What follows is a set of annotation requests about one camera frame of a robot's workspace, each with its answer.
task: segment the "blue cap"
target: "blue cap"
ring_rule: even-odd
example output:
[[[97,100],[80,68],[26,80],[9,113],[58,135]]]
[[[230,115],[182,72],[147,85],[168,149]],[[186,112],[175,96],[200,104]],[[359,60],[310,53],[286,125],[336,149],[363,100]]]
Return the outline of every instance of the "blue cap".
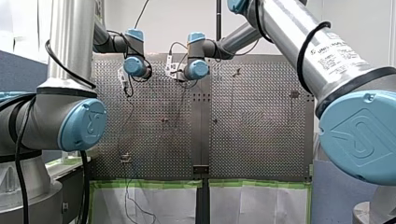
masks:
[[[396,185],[396,93],[357,91],[324,111],[320,143],[341,170],[377,185]]]
[[[76,105],[64,119],[58,135],[63,151],[87,150],[102,138],[107,121],[105,105],[97,99],[86,99]]]
[[[209,66],[203,60],[196,60],[190,64],[189,78],[192,80],[201,79],[209,73]]]
[[[142,77],[144,75],[144,65],[136,57],[129,57],[124,61],[124,70],[131,77]]]
[[[26,94],[26,91],[0,91],[0,102],[5,101],[9,98],[13,98],[22,94]]]
[[[128,29],[128,30],[125,32],[125,34],[126,34],[126,35],[129,35],[129,36],[131,36],[131,37],[133,37],[133,38],[135,38],[135,39],[138,39],[138,40],[140,40],[140,41],[142,41],[142,42],[145,41],[145,38],[143,37],[143,32],[142,32],[141,30],[137,30],[137,29]]]
[[[190,44],[190,43],[196,42],[198,40],[203,40],[203,39],[206,39],[206,36],[205,36],[204,33],[202,33],[202,32],[192,32],[192,33],[189,34],[187,43]]]
[[[247,0],[227,0],[228,9],[235,14],[241,14],[246,7]]]

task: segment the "wire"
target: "wire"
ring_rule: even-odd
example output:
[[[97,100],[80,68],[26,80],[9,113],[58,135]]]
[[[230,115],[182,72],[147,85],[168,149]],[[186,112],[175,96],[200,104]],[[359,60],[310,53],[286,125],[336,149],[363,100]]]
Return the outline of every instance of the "wire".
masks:
[[[66,67],[61,63],[61,61],[56,57],[55,53],[52,51],[52,49],[51,49],[51,47],[50,47],[50,41],[49,41],[49,40],[46,42],[45,47],[46,47],[46,51],[47,51],[47,53],[49,54],[49,56],[51,57],[51,59],[52,59],[53,61],[55,61],[59,66],[61,66],[62,69],[63,69],[64,71],[66,71],[71,77],[73,77],[73,78],[75,78],[75,79],[77,79],[77,80],[79,80],[79,81],[81,81],[81,82],[83,82],[83,83],[89,85],[89,86],[91,87],[91,89],[95,89],[95,88],[96,88],[96,85],[95,85],[95,84],[93,84],[93,83],[91,83],[89,80],[87,80],[87,79],[85,79],[85,78],[83,78],[83,77],[77,75],[76,73],[70,71],[68,68],[66,68]]]
[[[146,1],[145,5],[142,8],[142,11],[140,12],[139,17],[137,18],[136,24],[134,25],[134,28],[137,28],[137,24],[139,24],[140,18],[142,18],[143,12],[145,12],[146,6],[148,5],[149,0]]]
[[[17,169],[18,179],[20,180],[22,204],[23,204],[23,224],[29,224],[29,199],[27,196],[27,189],[26,189],[26,183],[25,183],[24,177],[23,177],[23,171],[21,168],[21,143],[22,143],[22,138],[23,138],[24,132],[26,130],[27,121],[29,120],[30,111],[32,110],[34,103],[35,103],[35,98],[33,98],[30,101],[30,103],[23,115],[23,120],[22,120],[22,124],[21,124],[20,131],[18,134],[18,138],[17,138],[17,142],[16,142],[16,149],[15,149],[15,166]]]
[[[121,126],[121,128],[120,128],[120,132],[118,133],[118,136],[117,136],[117,151],[119,152],[120,162],[121,162],[122,169],[123,169],[123,172],[124,172],[124,179],[125,179],[125,184],[126,184],[126,187],[125,187],[124,210],[125,210],[125,215],[128,217],[128,219],[129,219],[132,223],[134,223],[134,224],[139,224],[139,223],[137,223],[136,221],[134,221],[134,220],[128,215],[127,200],[130,200],[130,201],[132,201],[132,202],[136,205],[136,207],[137,207],[142,213],[147,214],[147,215],[149,215],[149,216],[152,216],[152,217],[153,217],[152,224],[154,224],[154,223],[156,222],[156,220],[157,220],[157,216],[155,216],[155,214],[153,214],[153,213],[150,213],[150,212],[145,211],[145,210],[137,203],[136,200],[134,200],[133,198],[131,198],[131,197],[129,196],[129,190],[128,190],[129,184],[130,184],[131,181],[134,179],[134,177],[136,177],[137,172],[133,169],[135,175],[133,175],[133,176],[130,178],[130,180],[127,181],[128,176],[127,176],[127,172],[126,172],[126,167],[125,167],[125,164],[124,164],[124,162],[123,162],[122,153],[121,153],[121,150],[120,150],[120,137],[121,137],[121,133],[123,132],[125,126],[129,123],[129,120],[131,119],[131,117],[132,117],[133,114],[134,114],[134,107],[132,108],[130,114],[128,115],[128,118],[125,120],[125,122],[123,122],[123,124],[122,124],[122,126]]]
[[[221,48],[221,49],[222,49],[224,52],[226,52],[227,54],[230,54],[230,55],[233,55],[233,56],[244,56],[244,55],[249,54],[251,51],[253,51],[253,50],[256,48],[257,44],[259,44],[259,41],[260,41],[260,39],[258,39],[258,40],[256,41],[256,43],[253,45],[253,47],[251,47],[251,49],[247,50],[246,52],[240,53],[240,54],[231,53],[231,52],[227,51],[227,50],[224,49],[224,48]]]
[[[182,44],[182,43],[176,41],[176,42],[173,42],[173,43],[172,43],[171,48],[170,48],[170,50],[169,50],[170,53],[172,53],[172,48],[173,48],[174,45],[180,45],[180,46],[183,47],[184,49],[187,49],[187,46],[185,46],[184,44]]]
[[[134,96],[134,87],[132,86],[131,76],[128,76],[129,86],[131,87],[131,93],[128,93],[128,87],[124,87],[123,91],[126,98],[131,98]]]
[[[262,24],[260,23],[260,14],[259,14],[259,1],[260,1],[260,0],[255,0],[256,22],[257,22],[257,26],[259,27],[259,32],[260,32],[260,34],[262,35],[262,37],[263,37],[266,41],[268,41],[268,42],[274,44],[274,41],[272,41],[272,39],[271,39],[271,38],[264,32],[264,30],[262,29]]]
[[[82,159],[82,168],[84,170],[84,206],[82,211],[81,224],[86,224],[88,221],[88,213],[90,210],[90,170],[88,167],[87,152],[79,152]]]

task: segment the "green tape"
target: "green tape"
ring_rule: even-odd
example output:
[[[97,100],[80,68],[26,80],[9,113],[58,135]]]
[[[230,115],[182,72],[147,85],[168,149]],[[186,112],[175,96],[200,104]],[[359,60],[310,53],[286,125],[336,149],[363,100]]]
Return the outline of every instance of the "green tape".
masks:
[[[241,188],[243,186],[251,187],[267,187],[276,189],[308,189],[304,182],[280,182],[280,181],[266,181],[266,180],[249,180],[249,179],[211,179],[209,180],[209,187],[214,188]]]
[[[139,189],[198,189],[202,187],[202,181],[156,181],[156,180],[98,180],[91,181],[91,186],[95,189],[119,189],[119,188],[139,188]]]

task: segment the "black cable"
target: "black cable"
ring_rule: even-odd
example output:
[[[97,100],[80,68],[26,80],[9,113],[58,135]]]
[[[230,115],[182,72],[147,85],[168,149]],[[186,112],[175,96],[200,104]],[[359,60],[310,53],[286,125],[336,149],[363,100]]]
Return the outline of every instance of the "black cable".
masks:
[[[84,172],[84,206],[82,210],[81,224],[87,224],[88,213],[90,209],[90,171],[88,167],[87,152],[79,152],[82,159],[82,168]]]
[[[125,210],[125,215],[128,217],[128,219],[129,219],[132,223],[138,224],[136,221],[134,221],[134,220],[128,215],[128,206],[127,206],[127,199],[128,199],[128,200],[132,201],[132,202],[136,205],[136,207],[137,207],[142,213],[147,214],[147,215],[149,215],[149,216],[152,216],[152,217],[153,217],[152,224],[154,224],[154,223],[156,222],[156,220],[157,220],[157,216],[155,216],[153,213],[150,213],[150,212],[145,211],[145,210],[137,203],[136,200],[134,200],[133,198],[130,198],[130,197],[129,197],[129,190],[128,190],[129,184],[131,183],[131,181],[132,181],[132,180],[134,179],[134,177],[136,176],[137,171],[136,171],[135,169],[133,169],[133,170],[134,170],[134,175],[130,178],[129,181],[127,181],[128,176],[127,176],[127,172],[126,172],[126,167],[125,167],[125,164],[124,164],[123,159],[122,159],[122,153],[121,153],[121,151],[120,151],[120,137],[121,137],[121,133],[123,132],[123,129],[124,129],[125,126],[128,124],[128,122],[129,122],[129,120],[131,119],[131,117],[132,117],[133,114],[134,114],[134,107],[133,107],[133,109],[131,110],[130,114],[128,115],[128,118],[127,118],[127,119],[125,120],[125,122],[122,124],[122,126],[121,126],[121,128],[120,128],[120,132],[118,133],[118,136],[117,136],[117,151],[119,152],[120,162],[121,162],[122,170],[123,170],[123,172],[124,172],[124,179],[125,179],[125,184],[126,184],[126,185],[125,185],[126,187],[125,187],[124,210]]]
[[[20,131],[18,133],[17,142],[15,144],[16,145],[15,166],[16,166],[18,179],[20,180],[20,186],[21,186],[21,195],[22,195],[22,204],[23,204],[23,224],[29,224],[29,199],[27,196],[27,189],[26,189],[26,183],[25,183],[24,177],[23,177],[23,171],[21,168],[21,143],[22,143],[22,138],[23,138],[24,132],[26,130],[27,121],[29,120],[30,112],[32,110],[34,103],[35,103],[35,98],[33,98],[30,101],[30,103],[27,106],[27,109],[23,115],[22,124],[20,127]]]
[[[169,53],[172,54],[172,48],[174,45],[180,45],[181,47],[183,47],[184,49],[187,49],[187,46],[185,46],[184,44],[180,43],[180,42],[173,42],[171,45],[171,48],[169,49]]]
[[[131,87],[131,93],[128,92],[128,87],[123,89],[126,98],[131,98],[134,96],[134,87],[132,86],[131,76],[128,75],[129,86]]]
[[[391,220],[388,220],[388,221],[384,222],[384,224],[395,224],[395,223],[396,223],[396,217],[394,217]]]
[[[253,51],[253,50],[256,48],[257,44],[259,44],[259,41],[260,41],[260,39],[258,39],[258,40],[256,41],[256,43],[253,45],[253,47],[251,47],[251,49],[247,50],[246,52],[239,53],[239,54],[228,52],[228,51],[227,51],[226,49],[224,49],[224,48],[221,48],[221,49],[222,49],[224,52],[226,52],[227,54],[229,54],[229,55],[233,55],[233,56],[244,56],[244,55],[249,54],[251,51]]]
[[[300,84],[303,86],[303,88],[312,94],[311,90],[309,90],[308,86],[305,83],[304,80],[304,75],[303,75],[303,63],[304,63],[304,56],[306,49],[308,48],[309,43],[311,42],[312,38],[314,38],[315,34],[317,31],[323,29],[323,28],[331,28],[332,24],[329,23],[328,21],[321,22],[314,30],[309,32],[308,36],[306,37],[306,40],[304,41],[303,45],[301,46],[300,52],[298,54],[297,58],[297,76],[298,80],[300,81]]]
[[[266,41],[268,41],[268,42],[270,42],[270,43],[272,43],[272,44],[274,44],[274,42],[272,41],[272,39],[264,32],[264,30],[262,29],[262,23],[260,22],[260,14],[259,14],[259,1],[260,0],[255,0],[255,13],[256,13],[256,22],[257,22],[257,26],[258,26],[258,28],[259,28],[259,32],[260,32],[260,34],[262,35],[262,37],[266,40]]]
[[[136,24],[134,25],[134,28],[137,28],[137,24],[139,24],[140,18],[142,18],[143,12],[145,12],[146,6],[148,5],[149,0],[146,1],[145,5],[142,8],[142,11],[140,12],[139,17],[137,18]]]
[[[85,79],[85,78],[83,78],[83,77],[77,75],[76,73],[70,71],[68,68],[66,68],[66,67],[61,63],[61,61],[56,57],[55,53],[52,51],[52,49],[51,49],[51,47],[50,47],[50,41],[49,41],[49,40],[46,42],[45,47],[46,47],[46,51],[47,51],[47,53],[49,54],[49,56],[51,57],[51,59],[52,59],[53,61],[55,61],[59,66],[61,66],[62,69],[63,69],[64,71],[66,71],[71,77],[73,77],[73,78],[75,78],[75,79],[77,79],[77,80],[79,80],[79,81],[81,81],[81,82],[83,82],[83,83],[89,85],[92,89],[95,89],[95,88],[96,88],[96,85],[95,85],[95,84],[93,84],[93,83],[91,83],[89,80],[87,80],[87,79]]]

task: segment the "pegboard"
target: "pegboard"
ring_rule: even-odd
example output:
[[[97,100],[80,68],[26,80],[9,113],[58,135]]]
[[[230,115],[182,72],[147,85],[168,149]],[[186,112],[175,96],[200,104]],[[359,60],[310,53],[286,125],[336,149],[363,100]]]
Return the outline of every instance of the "pegboard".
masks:
[[[92,80],[108,120],[93,178],[192,178],[190,90],[165,77],[165,60],[149,57],[155,72],[148,82],[132,81],[134,96],[128,99],[117,79],[123,57],[94,55]],[[121,164],[121,156],[127,162]]]
[[[212,101],[211,178],[307,180],[314,98],[282,56],[215,64]]]
[[[122,56],[93,57],[92,80],[108,111],[93,178],[193,179],[200,163],[210,178],[309,177],[313,97],[282,56],[210,61],[211,75],[187,90],[164,75],[166,54],[148,60],[153,77],[133,82],[126,99],[117,80]],[[120,155],[129,162],[122,166]]]

